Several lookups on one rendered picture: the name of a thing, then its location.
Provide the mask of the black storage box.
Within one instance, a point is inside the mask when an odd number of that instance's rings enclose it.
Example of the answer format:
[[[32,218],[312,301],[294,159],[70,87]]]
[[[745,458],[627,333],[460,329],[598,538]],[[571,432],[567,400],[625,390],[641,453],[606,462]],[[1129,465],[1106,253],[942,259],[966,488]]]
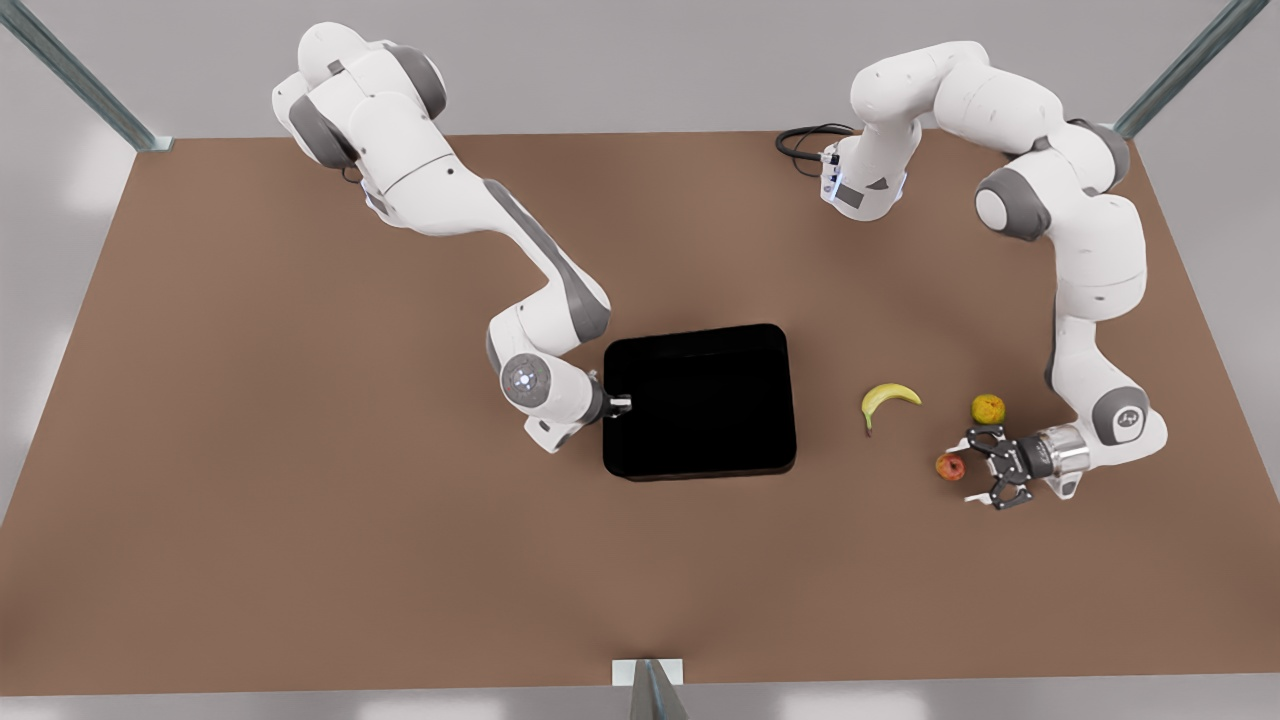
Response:
[[[631,401],[603,423],[602,460],[616,477],[762,477],[795,464],[788,346],[774,324],[617,340],[604,387]]]

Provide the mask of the silver frame post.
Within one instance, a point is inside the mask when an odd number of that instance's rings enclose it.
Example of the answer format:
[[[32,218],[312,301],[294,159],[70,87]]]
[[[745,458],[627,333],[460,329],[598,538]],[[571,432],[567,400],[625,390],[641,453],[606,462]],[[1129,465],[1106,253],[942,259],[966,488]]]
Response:
[[[616,659],[611,680],[630,688],[628,720],[690,720],[677,692],[684,684],[684,660]]]
[[[1272,0],[1228,0],[1178,58],[1108,127],[1134,140]]]
[[[136,152],[168,152],[173,138],[155,135],[22,0],[0,0],[4,26]]]

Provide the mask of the yellow banana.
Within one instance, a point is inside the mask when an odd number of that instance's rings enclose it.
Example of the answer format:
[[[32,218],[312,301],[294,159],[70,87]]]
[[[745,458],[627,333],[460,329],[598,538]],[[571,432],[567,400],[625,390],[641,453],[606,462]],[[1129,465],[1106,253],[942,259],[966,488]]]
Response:
[[[919,395],[900,383],[883,383],[868,389],[861,398],[860,406],[868,438],[873,436],[873,416],[876,410],[890,400],[902,400],[916,406],[922,405]]]

